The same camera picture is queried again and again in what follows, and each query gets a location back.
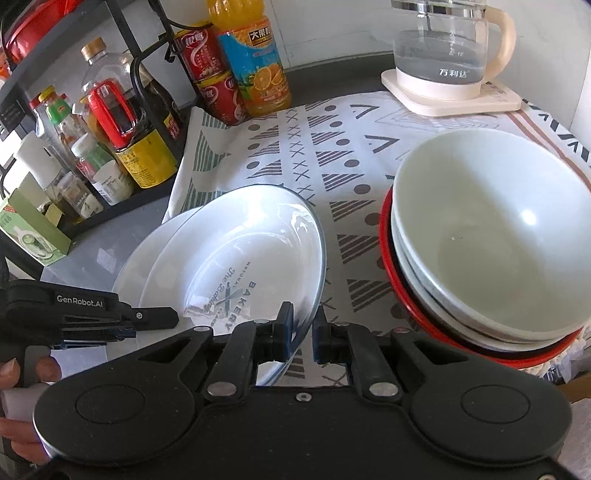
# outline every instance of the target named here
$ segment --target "green box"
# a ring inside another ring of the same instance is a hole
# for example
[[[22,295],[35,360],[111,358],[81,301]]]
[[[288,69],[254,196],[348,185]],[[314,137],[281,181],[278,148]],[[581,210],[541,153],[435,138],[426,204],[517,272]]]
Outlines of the green box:
[[[51,265],[67,255],[72,241],[18,189],[0,207],[0,229],[41,265]]]

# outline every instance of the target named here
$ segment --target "orange juice bottle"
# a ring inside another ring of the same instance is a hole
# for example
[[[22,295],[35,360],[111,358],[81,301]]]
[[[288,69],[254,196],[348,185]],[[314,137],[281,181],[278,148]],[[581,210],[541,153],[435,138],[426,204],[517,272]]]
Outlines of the orange juice bottle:
[[[288,108],[291,92],[263,0],[207,0],[248,113]]]

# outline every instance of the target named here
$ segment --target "condiment bottle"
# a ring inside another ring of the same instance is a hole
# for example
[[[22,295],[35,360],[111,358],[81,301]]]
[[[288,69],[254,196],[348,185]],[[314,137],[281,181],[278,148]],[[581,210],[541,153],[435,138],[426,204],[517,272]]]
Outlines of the condiment bottle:
[[[82,54],[90,64],[82,92],[121,163],[144,189],[170,178],[177,171],[176,159],[135,96],[129,57],[107,53],[100,37],[87,44]],[[140,79],[147,101],[176,140],[182,121],[172,97],[143,67]]]
[[[90,132],[80,115],[72,114],[72,107],[61,98],[53,85],[43,90],[39,101],[45,104],[47,116],[60,137],[61,143],[69,150],[82,135]]]
[[[76,157],[72,154],[69,148],[61,143],[60,137],[57,135],[57,131],[53,128],[49,117],[47,116],[45,105],[39,101],[38,97],[39,96],[37,95],[29,102],[29,107],[31,107],[31,110],[33,110],[37,120],[35,125],[35,134],[37,137],[49,144],[49,151],[55,158],[59,160],[61,166],[64,167],[64,169],[71,170],[79,177],[82,177],[82,172],[78,170],[76,165]]]
[[[79,159],[79,167],[109,205],[131,197],[133,180],[94,135],[84,134],[72,145],[72,152]]]
[[[86,185],[72,172],[69,172],[67,186],[76,186],[81,194],[73,202],[72,195],[68,196],[66,192],[61,190],[60,181],[67,174],[47,149],[47,142],[38,138],[35,132],[29,132],[22,139],[14,158],[22,161],[29,168],[41,189],[72,222],[79,223],[84,218],[103,210],[102,205]]]

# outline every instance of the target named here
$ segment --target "kettle handle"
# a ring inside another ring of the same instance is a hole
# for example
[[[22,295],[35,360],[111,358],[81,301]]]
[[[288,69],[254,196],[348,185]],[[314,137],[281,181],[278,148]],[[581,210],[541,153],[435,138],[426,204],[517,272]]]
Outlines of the kettle handle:
[[[485,18],[490,23],[494,23],[501,28],[502,36],[499,52],[486,65],[484,79],[482,80],[486,83],[505,70],[505,67],[511,60],[517,43],[517,30],[515,29],[515,22],[509,14],[498,8],[486,7]]]

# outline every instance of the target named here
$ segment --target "soy sauce bottle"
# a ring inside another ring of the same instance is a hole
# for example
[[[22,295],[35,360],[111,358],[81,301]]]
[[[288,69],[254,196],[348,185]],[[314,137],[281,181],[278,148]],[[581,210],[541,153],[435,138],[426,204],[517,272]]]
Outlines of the soy sauce bottle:
[[[121,163],[140,187],[156,186],[177,171],[177,161],[148,118],[131,85],[129,54],[107,53],[99,37],[82,48],[90,66],[82,92],[105,130]],[[183,122],[171,95],[140,66],[140,79],[147,101],[178,139]]]

